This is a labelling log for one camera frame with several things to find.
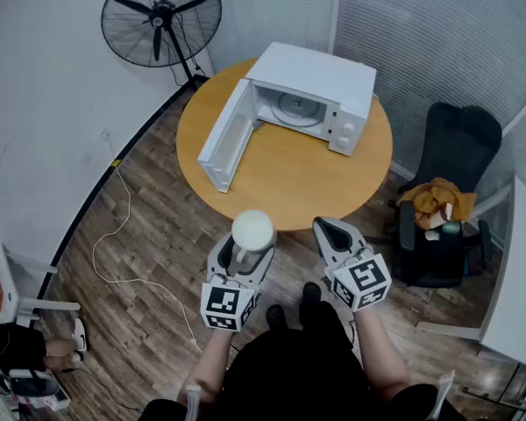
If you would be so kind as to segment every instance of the fan blade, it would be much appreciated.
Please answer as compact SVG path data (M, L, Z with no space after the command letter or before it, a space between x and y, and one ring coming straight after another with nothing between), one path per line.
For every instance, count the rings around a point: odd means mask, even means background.
M133 2L132 0L115 0L118 4L122 4L131 10L140 12L141 14L146 14L147 16L152 16L154 11L152 11L147 6L140 4L139 2Z
M154 59L158 61L160 58L160 45L161 45L161 26L156 28L154 32Z
M191 8L195 8L201 3L206 2L207 0L191 0L188 4L182 4L181 6L175 8L172 12L175 14L176 12L182 12L186 10L190 10Z

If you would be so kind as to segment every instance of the white sneaker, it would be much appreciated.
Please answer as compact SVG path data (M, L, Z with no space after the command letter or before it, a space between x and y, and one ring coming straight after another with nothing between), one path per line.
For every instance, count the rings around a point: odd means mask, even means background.
M74 333L72 334L72 338L76 341L78 344L78 351L83 353L84 351L88 351L88 341L86 340L86 330L84 329L83 322L77 318L74 321Z

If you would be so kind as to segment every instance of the microwave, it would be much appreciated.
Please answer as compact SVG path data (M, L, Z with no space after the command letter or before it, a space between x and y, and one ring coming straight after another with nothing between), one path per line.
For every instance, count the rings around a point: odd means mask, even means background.
M239 80L198 161L227 192L249 138L272 123L329 143L351 156L368 120L376 70L299 46L272 43Z

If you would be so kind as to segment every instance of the black baseboard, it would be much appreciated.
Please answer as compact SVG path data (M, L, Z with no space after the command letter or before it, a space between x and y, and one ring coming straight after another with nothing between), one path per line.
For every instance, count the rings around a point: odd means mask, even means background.
M195 75L194 78L196 82L206 82L209 80L208 77L201 75ZM140 138L145 134L145 132L148 131L148 129L154 124L154 122L158 120L158 118L160 118L160 116L167 110L167 108L169 108L173 103L175 103L175 101L180 96L182 96L187 89L190 89L190 87L191 83L186 82L172 96L170 96L168 100L165 103L163 103L161 107L157 111L155 111L150 118L148 118L148 120L146 120L146 123L144 123L142 127L137 131L137 133L132 137L132 139L129 140L129 143L124 146L124 148L121 150L121 153L117 155L116 159L123 159L136 145ZM53 260L51 261L52 267L56 267L59 263L60 257L64 253L64 250L66 249L69 240L74 235L76 228L82 221L83 216L88 211L89 206L92 204L94 199L96 199L97 194L103 188L103 185L107 182L113 171L114 168L112 166L109 166L107 170L105 170L105 173L103 173L102 177L99 178L99 181L97 182L96 186L92 189L91 193L86 198L86 201L84 201L82 207L76 214L74 221L72 222L72 224L67 230L67 233L62 239L59 248L56 250L56 254L53 257ZM48 287L52 277L53 275L51 274L46 275L45 280L43 281L43 285L41 285L41 289L39 290L39 296L37 296L38 299L41 299L45 295L46 288Z

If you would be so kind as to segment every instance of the orange cloth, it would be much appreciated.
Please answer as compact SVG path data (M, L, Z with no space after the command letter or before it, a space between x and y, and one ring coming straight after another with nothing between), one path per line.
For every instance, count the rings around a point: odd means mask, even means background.
M462 193L458 187L443 178L435 178L427 184L421 184L405 192L397 200L412 201L415 208L415 222L424 229L430 229L429 216L443 209L446 204L453 207L452 221L466 221L475 205L477 194Z

